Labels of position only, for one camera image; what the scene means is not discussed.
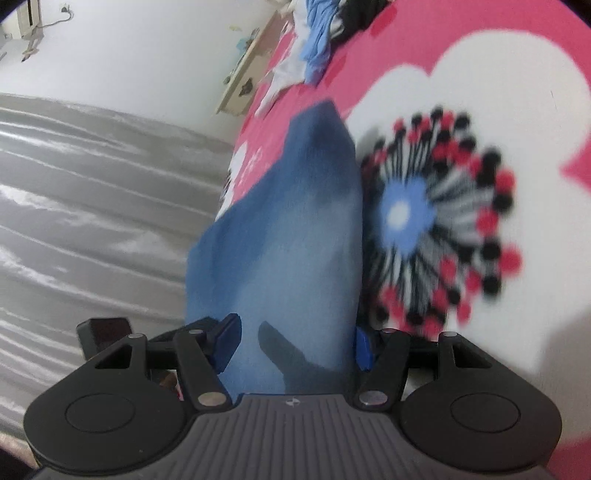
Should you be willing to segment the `pink floral bed blanket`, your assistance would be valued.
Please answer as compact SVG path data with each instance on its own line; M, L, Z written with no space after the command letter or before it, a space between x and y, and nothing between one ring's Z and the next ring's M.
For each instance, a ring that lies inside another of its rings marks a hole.
M456 329L544 391L563 418L550 467L590 475L590 29L560 1L397 1L335 47L317 86L279 84L297 8L238 135L229 207L332 100L373 187L376 327Z

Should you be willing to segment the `black garment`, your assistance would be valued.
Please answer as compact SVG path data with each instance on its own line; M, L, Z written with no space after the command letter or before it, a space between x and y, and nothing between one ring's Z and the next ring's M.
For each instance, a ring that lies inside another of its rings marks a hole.
M388 0L349 0L339 3L329 30L332 47L342 46L356 33L367 30L390 4Z

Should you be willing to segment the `white shirt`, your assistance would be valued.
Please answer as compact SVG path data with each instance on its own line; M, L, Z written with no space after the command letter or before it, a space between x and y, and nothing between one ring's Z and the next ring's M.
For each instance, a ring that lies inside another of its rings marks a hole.
M280 93L283 93L284 90L304 82L307 62L304 61L303 51L311 33L311 28L308 25L308 2L290 1L286 12L290 13L293 19L293 28L291 28L290 33L294 34L294 38L290 43L290 48L287 49L287 53L266 74L266 77L270 78L270 86L267 88L263 99L260 100L256 112L254 112L256 117L269 113L273 104L280 97Z

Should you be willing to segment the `blue denim jeans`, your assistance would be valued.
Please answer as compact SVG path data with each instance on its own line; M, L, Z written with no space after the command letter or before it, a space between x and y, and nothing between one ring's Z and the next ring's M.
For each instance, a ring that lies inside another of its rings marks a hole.
M221 376L230 395L348 391L362 200L355 145L325 101L290 121L280 159L192 247L186 319L242 319Z

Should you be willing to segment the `white wall air conditioner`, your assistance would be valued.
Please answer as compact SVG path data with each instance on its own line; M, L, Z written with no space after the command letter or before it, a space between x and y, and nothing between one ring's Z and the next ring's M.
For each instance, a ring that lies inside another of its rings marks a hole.
M61 3L57 17L45 22L41 1L17 1L12 11L4 13L1 20L1 48L4 48L7 43L23 41L24 49L20 54L20 62L24 63L38 53L47 29L69 23L74 17L71 5Z

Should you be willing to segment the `light blue shirt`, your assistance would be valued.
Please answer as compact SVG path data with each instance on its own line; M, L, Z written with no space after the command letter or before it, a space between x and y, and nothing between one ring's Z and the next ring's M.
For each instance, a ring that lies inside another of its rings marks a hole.
M301 50L304 61L304 84L317 86L331 59L332 21L339 13L339 1L311 0L307 8L307 39Z

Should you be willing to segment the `cream bedside nightstand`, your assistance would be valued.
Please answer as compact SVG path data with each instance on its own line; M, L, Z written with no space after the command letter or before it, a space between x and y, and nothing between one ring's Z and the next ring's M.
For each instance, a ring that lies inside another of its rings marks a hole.
M215 113L239 117L249 111L257 86L266 75L274 48L280 40L284 20L274 12L262 28L256 28L245 40L242 56L224 80L225 89Z

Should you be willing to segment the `grey curtain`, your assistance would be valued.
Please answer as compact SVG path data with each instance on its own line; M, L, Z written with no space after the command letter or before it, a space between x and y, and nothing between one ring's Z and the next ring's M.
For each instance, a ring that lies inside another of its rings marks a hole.
M187 253L211 225L228 144L132 115L1 98L1 436L82 361L91 317L156 334L184 315Z

